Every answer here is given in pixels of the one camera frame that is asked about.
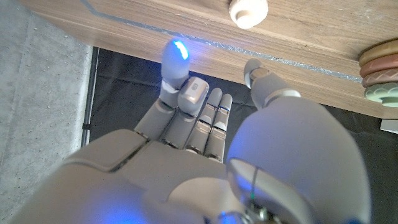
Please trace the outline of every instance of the black cloth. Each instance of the black cloth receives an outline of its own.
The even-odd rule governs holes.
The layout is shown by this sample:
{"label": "black cloth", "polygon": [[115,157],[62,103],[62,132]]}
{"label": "black cloth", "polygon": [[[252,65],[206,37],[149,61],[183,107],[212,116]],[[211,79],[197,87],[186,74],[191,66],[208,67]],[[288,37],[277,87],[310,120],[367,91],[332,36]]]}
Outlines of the black cloth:
{"label": "black cloth", "polygon": [[[256,111],[242,84],[191,72],[213,88],[233,97],[226,152],[243,120]],[[111,131],[133,130],[160,93],[160,64],[99,50],[98,73],[91,114],[90,141]],[[351,133],[362,152],[372,192],[373,223],[398,223],[398,135],[381,131],[381,120],[325,106]]]}

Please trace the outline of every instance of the wooden surface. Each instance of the wooden surface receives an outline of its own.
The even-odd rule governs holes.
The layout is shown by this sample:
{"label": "wooden surface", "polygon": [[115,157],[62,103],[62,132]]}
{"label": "wooden surface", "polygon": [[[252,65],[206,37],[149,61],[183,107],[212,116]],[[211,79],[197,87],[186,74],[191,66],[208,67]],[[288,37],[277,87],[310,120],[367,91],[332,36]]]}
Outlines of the wooden surface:
{"label": "wooden surface", "polygon": [[243,67],[252,54],[271,55],[279,62],[262,59],[264,64],[306,98],[379,118],[398,118],[397,108],[366,100],[359,82],[279,59],[359,77],[359,53],[398,35],[396,0],[269,1],[269,15],[250,30],[233,24],[228,0],[88,0],[91,10],[83,2],[21,0],[83,42],[156,62],[172,35],[186,37],[193,71],[233,82],[243,83]]}

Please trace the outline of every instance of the stacked rings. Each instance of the stacked rings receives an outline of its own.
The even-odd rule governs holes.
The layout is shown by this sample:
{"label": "stacked rings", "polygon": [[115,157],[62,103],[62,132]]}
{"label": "stacked rings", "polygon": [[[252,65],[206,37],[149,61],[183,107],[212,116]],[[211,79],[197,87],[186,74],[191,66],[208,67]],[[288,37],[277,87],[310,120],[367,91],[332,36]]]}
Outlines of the stacked rings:
{"label": "stacked rings", "polygon": [[365,97],[384,106],[398,107],[398,40],[363,53],[359,66]]}

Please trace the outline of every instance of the gray floor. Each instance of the gray floor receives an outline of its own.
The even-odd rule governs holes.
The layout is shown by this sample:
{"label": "gray floor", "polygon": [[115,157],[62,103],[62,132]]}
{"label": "gray floor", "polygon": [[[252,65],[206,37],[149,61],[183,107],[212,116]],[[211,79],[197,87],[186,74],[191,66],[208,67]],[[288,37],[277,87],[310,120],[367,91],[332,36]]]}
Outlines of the gray floor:
{"label": "gray floor", "polygon": [[92,47],[0,0],[0,223],[80,147]]}

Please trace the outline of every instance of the fingertip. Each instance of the fingertip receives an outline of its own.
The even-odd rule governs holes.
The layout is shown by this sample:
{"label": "fingertip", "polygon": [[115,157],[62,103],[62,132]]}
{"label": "fingertip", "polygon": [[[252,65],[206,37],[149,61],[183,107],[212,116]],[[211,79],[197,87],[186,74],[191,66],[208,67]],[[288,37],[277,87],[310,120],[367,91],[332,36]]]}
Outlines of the fingertip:
{"label": "fingertip", "polygon": [[214,88],[209,98],[207,99],[207,103],[211,106],[218,107],[221,101],[221,97],[223,96],[223,91],[220,88]]}

